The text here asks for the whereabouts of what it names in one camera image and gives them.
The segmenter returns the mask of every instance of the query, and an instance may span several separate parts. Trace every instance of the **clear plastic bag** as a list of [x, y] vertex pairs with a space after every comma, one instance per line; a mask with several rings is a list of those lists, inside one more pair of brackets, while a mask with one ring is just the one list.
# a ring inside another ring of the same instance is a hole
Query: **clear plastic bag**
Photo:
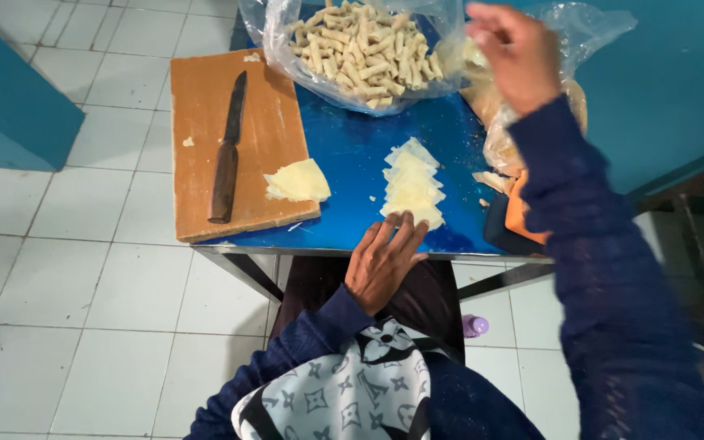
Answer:
[[[562, 88], [569, 96], [572, 113], [585, 133], [586, 96], [581, 86], [572, 80], [575, 70], [594, 52], [614, 42], [624, 32], [634, 29], [637, 20], [627, 11], [603, 13], [594, 6], [574, 2], [534, 5], [523, 12], [543, 21], [559, 36]], [[462, 68], [464, 76], [473, 85], [464, 88], [461, 94], [487, 130], [483, 148], [485, 160], [500, 173], [519, 177], [525, 165], [507, 131], [517, 115], [494, 86], [493, 77], [485, 63], [470, 63], [468, 61], [471, 61], [471, 57], [466, 55], [465, 58], [467, 62]]]
[[[301, 0], [239, 0], [241, 17], [249, 36], [254, 44], [263, 48], [269, 67], [287, 75], [329, 103], [372, 116], [387, 116], [400, 113], [419, 99], [438, 98], [461, 88], [461, 72], [455, 72], [453, 75], [444, 75], [443, 81], [429, 81], [427, 88], [407, 88], [403, 95], [384, 108], [371, 109], [363, 99], [343, 95], [334, 81], [306, 68], [289, 46], [294, 34], [290, 25], [301, 19], [306, 20], [323, 7], [315, 3], [301, 3]], [[462, 0], [369, 0], [364, 3], [391, 15], [410, 13], [410, 20], [417, 22], [418, 30], [425, 35], [427, 45], [436, 52], [442, 65], [444, 52], [436, 47], [437, 43], [440, 47], [450, 47], [464, 41]], [[341, 0], [334, 0], [334, 5], [341, 5]]]

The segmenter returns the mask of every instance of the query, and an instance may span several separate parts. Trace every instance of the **person's left hand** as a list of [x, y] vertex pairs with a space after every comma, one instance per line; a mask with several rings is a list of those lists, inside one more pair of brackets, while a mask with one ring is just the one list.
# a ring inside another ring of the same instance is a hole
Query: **person's left hand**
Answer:
[[409, 270], [428, 257], [415, 253], [427, 232], [428, 222], [423, 220], [415, 226], [415, 217], [409, 211], [404, 215], [391, 213], [384, 222], [376, 222], [365, 231], [352, 253], [344, 284], [367, 315], [385, 308]]

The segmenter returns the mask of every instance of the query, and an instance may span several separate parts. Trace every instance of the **sleeve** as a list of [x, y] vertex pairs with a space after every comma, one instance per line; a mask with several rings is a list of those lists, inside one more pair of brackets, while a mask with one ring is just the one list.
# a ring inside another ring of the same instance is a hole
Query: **sleeve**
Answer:
[[509, 129], [529, 169], [526, 227], [552, 231], [582, 438], [704, 438], [689, 326], [564, 96]]
[[316, 313], [303, 311], [271, 340], [268, 350], [255, 352], [249, 365], [240, 366], [232, 380], [198, 408], [185, 440], [238, 438], [231, 423], [233, 407], [243, 396], [280, 375], [323, 355], [338, 353], [350, 337], [374, 324], [341, 285]]

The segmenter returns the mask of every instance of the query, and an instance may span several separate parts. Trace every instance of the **wooden cutting board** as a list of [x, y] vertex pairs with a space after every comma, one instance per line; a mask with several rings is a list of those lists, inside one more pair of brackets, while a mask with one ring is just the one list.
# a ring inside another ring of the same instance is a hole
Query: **wooden cutting board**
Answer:
[[[259, 53], [261, 61], [243, 57]], [[232, 220], [208, 222], [216, 154], [232, 85], [247, 71]], [[194, 243], [319, 217], [319, 204], [265, 198], [263, 174], [308, 159], [293, 81], [265, 64], [262, 49], [171, 60], [175, 235]], [[191, 137], [194, 145], [184, 146]]]

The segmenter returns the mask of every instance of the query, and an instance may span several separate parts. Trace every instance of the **wooden knife handle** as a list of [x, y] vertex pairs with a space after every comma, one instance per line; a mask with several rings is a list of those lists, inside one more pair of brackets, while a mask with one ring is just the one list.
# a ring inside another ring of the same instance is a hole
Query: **wooden knife handle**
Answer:
[[213, 174], [208, 222], [230, 223], [236, 177], [238, 177], [238, 149], [231, 143], [222, 143], [216, 156], [216, 172]]

